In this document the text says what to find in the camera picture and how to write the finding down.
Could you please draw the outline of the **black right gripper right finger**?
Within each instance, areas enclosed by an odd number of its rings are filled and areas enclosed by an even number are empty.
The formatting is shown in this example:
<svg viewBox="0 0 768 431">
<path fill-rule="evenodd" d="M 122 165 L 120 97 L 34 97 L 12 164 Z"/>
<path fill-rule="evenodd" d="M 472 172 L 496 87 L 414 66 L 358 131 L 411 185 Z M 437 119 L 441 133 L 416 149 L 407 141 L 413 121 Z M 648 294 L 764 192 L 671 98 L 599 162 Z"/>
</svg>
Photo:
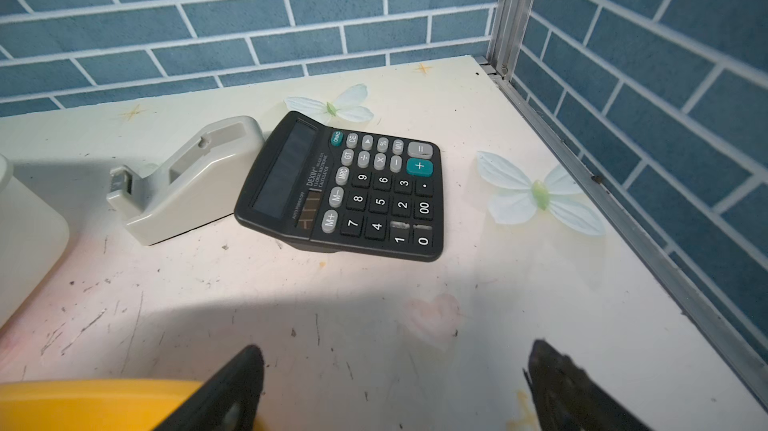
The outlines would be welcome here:
<svg viewBox="0 0 768 431">
<path fill-rule="evenodd" d="M 543 430 L 650 430 L 543 339 L 533 342 L 524 376 Z"/>
</svg>

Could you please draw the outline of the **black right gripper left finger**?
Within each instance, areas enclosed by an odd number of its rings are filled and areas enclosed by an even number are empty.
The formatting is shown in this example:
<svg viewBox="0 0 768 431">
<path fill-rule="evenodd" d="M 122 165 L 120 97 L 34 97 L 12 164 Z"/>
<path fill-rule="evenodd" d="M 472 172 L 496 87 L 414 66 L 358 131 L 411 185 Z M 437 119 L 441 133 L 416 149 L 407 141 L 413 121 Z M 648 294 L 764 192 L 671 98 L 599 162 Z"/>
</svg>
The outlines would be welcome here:
<svg viewBox="0 0 768 431">
<path fill-rule="evenodd" d="M 245 346 L 155 430 L 255 430 L 264 374 L 260 348 Z"/>
</svg>

